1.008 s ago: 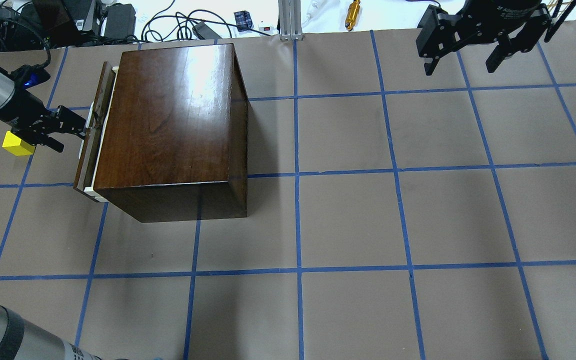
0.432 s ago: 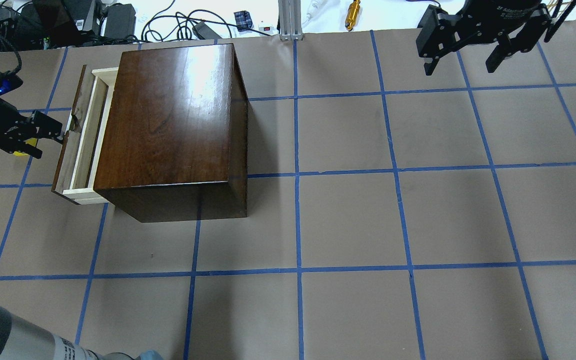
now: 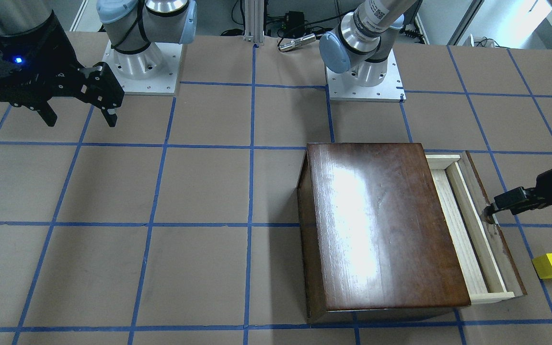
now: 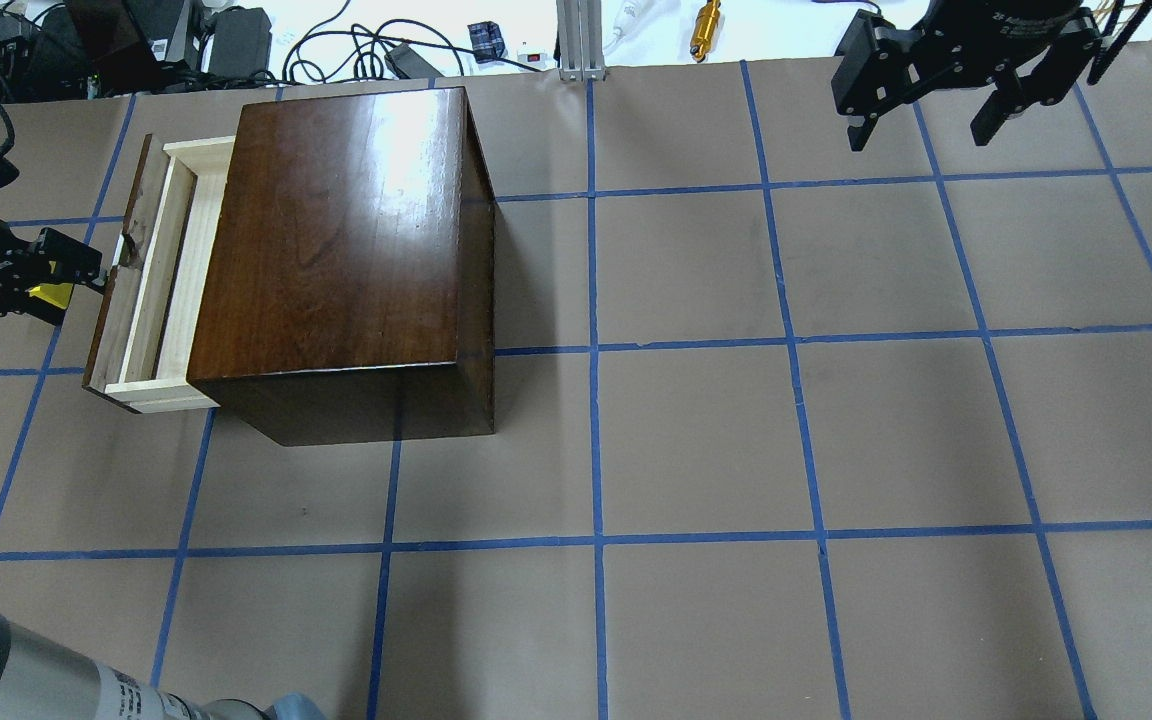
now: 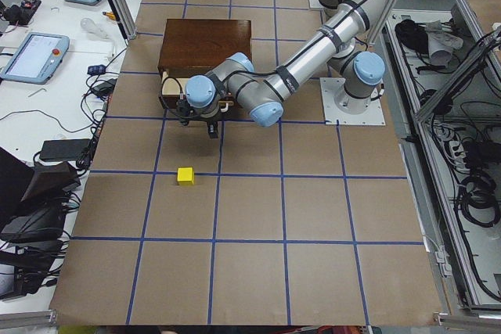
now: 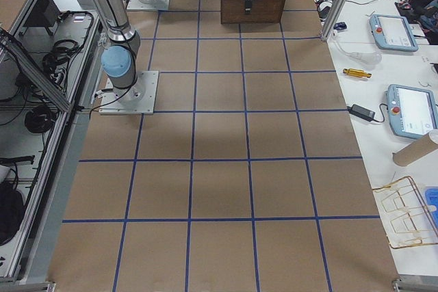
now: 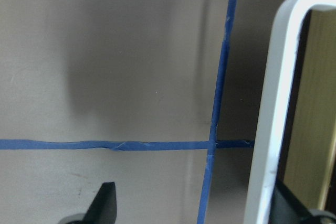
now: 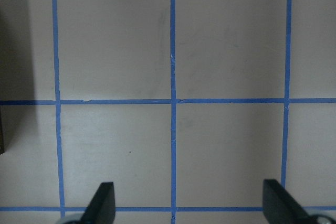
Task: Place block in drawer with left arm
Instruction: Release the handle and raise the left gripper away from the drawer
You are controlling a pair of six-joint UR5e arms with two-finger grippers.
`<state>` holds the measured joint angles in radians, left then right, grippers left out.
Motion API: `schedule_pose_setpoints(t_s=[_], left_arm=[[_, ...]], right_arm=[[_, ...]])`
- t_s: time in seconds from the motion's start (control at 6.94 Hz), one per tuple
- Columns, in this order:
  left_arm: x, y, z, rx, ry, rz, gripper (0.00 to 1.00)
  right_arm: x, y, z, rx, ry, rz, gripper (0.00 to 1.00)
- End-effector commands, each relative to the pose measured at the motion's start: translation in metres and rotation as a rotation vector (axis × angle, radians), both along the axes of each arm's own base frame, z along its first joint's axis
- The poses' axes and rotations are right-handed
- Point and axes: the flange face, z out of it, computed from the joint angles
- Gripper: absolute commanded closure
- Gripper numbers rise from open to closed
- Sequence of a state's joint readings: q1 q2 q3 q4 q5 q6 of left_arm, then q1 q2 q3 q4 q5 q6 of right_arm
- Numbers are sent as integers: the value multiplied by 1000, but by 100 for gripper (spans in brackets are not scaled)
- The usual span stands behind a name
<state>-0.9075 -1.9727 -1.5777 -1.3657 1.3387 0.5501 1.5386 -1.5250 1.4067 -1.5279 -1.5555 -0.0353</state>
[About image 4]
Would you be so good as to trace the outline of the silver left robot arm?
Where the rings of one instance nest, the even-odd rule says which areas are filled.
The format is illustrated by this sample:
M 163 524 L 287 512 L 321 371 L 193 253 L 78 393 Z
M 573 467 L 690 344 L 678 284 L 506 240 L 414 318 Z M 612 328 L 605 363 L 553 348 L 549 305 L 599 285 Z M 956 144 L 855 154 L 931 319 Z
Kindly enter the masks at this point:
M 41 285 L 103 288 L 101 256 L 44 229 L 35 241 L 0 222 L 0 313 L 61 309 L 35 295 Z M 65 647 L 0 614 L 0 719 L 320 719 L 303 694 L 285 694 L 266 708 L 243 700 L 188 702 L 122 670 Z

